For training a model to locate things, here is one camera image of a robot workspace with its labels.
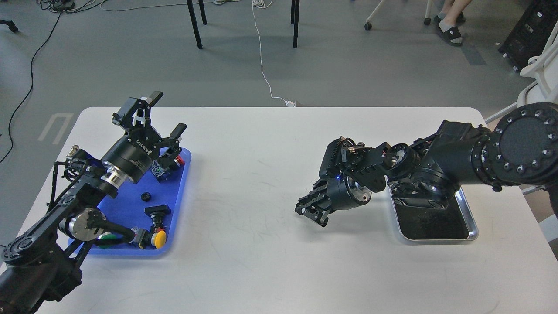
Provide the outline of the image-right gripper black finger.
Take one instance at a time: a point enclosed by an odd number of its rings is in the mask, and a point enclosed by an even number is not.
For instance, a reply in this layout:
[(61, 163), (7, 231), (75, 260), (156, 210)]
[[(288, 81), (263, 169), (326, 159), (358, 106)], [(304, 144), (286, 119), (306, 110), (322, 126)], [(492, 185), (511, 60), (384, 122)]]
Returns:
[(316, 205), (297, 204), (295, 212), (301, 216), (305, 216), (317, 223), (321, 227), (325, 227), (329, 221), (329, 214), (335, 212), (335, 209), (327, 207), (326, 209), (317, 207)]
[(327, 194), (327, 185), (316, 186), (303, 198), (298, 200), (298, 209), (331, 209), (332, 201)]

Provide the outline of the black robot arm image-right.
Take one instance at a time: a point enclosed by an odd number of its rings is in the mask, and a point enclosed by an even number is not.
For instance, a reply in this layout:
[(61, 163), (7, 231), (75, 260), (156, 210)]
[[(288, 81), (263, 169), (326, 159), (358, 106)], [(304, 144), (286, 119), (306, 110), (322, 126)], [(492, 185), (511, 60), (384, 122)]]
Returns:
[(548, 192), (557, 211), (557, 105), (537, 102), (502, 117), (494, 130), (444, 120), (412, 145), (369, 147), (339, 137), (327, 146), (319, 180), (295, 212), (320, 226), (329, 214), (361, 205), (389, 188), (396, 204), (445, 209), (462, 185), (494, 191), (530, 185)]

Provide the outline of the black cylindrical gripper body image-left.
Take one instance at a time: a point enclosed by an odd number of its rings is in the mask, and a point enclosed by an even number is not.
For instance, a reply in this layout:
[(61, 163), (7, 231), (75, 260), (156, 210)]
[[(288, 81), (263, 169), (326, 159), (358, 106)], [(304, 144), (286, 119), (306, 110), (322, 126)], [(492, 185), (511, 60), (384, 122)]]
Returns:
[(157, 158), (167, 149), (158, 153), (157, 143), (159, 140), (133, 138), (131, 133), (125, 140), (118, 140), (102, 157), (106, 168), (102, 179), (110, 184), (123, 184), (126, 180), (138, 183), (151, 166), (157, 166)]

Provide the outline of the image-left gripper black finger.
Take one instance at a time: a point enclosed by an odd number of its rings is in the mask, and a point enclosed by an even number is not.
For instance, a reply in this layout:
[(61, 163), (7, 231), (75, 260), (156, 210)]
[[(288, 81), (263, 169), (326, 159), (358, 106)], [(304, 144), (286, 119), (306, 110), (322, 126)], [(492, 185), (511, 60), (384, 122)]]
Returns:
[(157, 158), (157, 166), (162, 168), (171, 167), (175, 163), (175, 159), (179, 156), (181, 148), (179, 146), (180, 136), (186, 130), (185, 123), (178, 123), (175, 129), (170, 133), (169, 137), (163, 138), (157, 143), (157, 152), (162, 148), (166, 148), (165, 153)]
[(113, 113), (112, 123), (124, 129), (125, 140), (132, 134), (133, 138), (160, 140), (161, 135), (151, 126), (151, 108), (163, 97), (160, 91), (144, 98), (128, 98), (124, 105)]

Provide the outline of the black cylindrical gripper body image-right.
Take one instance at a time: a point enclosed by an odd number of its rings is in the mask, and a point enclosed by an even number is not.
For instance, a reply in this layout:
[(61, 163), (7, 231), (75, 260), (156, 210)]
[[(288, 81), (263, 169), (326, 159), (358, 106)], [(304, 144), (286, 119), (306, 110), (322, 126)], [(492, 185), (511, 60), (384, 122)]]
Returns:
[(337, 177), (325, 181), (325, 187), (318, 189), (321, 197), (315, 207), (333, 213), (366, 205), (371, 200), (371, 191), (350, 177)]

